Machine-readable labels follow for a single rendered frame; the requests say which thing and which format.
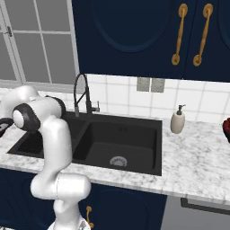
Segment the black kitchen sink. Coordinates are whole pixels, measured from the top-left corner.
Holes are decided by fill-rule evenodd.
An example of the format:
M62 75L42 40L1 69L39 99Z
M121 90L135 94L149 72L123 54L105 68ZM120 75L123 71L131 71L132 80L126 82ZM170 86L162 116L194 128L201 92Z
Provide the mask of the black kitchen sink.
M136 119L67 112L72 144L72 163L162 174L162 126L154 119ZM11 155L44 158L41 134L25 133L9 150Z

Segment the navy base cupboard door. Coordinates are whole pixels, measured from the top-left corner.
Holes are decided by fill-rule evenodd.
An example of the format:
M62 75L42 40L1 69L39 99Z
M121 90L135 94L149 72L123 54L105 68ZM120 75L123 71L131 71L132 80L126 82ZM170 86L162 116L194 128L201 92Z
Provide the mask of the navy base cupboard door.
M92 207L92 230L161 230L167 196L93 183L79 203L83 217Z
M53 200L31 194L35 174L0 168L0 227L48 230L55 220Z

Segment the dark red bowl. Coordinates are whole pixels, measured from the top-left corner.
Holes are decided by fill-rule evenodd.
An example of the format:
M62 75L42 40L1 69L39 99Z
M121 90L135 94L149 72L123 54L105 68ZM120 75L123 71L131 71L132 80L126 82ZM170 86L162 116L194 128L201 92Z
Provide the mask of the dark red bowl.
M230 143L230 118L227 118L222 124L223 132Z

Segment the black spring tap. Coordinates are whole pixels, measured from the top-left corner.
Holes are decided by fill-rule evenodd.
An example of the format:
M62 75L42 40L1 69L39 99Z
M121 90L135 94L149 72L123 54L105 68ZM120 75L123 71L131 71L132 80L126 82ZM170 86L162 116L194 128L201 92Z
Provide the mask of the black spring tap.
M84 92L79 99L76 99L76 87L77 87L78 80L81 76L84 78L84 82L85 82ZM92 115L94 112L100 111L100 104L99 103L97 103L96 107L92 106L92 102L91 102L91 98L90 98L90 88L89 88L86 74L78 74L75 78L75 84L74 84L74 107L75 107L76 117L80 116L79 102L83 99L83 97L85 97L86 113L88 115Z

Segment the beige soap dispenser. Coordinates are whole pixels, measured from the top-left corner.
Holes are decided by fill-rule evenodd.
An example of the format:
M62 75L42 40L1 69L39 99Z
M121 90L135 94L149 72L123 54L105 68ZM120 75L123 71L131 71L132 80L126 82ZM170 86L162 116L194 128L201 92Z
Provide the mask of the beige soap dispenser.
M171 118L171 132L174 134L180 134L185 124L185 114L182 112L182 108L183 105L180 105Z

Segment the grey window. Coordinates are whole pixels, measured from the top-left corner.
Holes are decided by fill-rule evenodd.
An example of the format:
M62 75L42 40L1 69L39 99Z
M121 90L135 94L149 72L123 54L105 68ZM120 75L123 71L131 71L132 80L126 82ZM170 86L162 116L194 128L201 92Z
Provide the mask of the grey window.
M0 87L71 93L78 73L71 0L0 0Z

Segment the grey dishwasher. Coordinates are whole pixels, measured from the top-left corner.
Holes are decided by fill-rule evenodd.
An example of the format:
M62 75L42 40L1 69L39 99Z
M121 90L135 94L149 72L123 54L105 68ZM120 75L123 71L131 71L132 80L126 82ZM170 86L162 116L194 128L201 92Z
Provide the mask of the grey dishwasher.
M187 200L190 204L230 210L230 205L196 199ZM230 230L230 216L183 208L181 198L168 196L161 230Z

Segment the grey wall socket plate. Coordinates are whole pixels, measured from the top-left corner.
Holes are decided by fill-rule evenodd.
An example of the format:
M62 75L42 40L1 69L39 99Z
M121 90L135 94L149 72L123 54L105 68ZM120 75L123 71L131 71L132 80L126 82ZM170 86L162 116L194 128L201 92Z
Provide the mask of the grey wall socket plate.
M162 78L153 78L151 84L152 93L162 93L164 91L165 80Z
M148 77L139 77L137 79L137 91L148 92L150 87L150 79Z

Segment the narrow navy wall cupboard door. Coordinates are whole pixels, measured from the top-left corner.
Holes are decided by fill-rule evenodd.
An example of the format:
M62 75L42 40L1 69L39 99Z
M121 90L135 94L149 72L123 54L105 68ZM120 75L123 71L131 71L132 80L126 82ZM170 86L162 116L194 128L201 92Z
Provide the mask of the narrow navy wall cupboard door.
M196 55L197 26L195 14L199 7L211 3L214 6L210 17L206 46L200 66L193 65ZM190 47L184 69L185 80L230 83L230 0L198 0L194 14Z

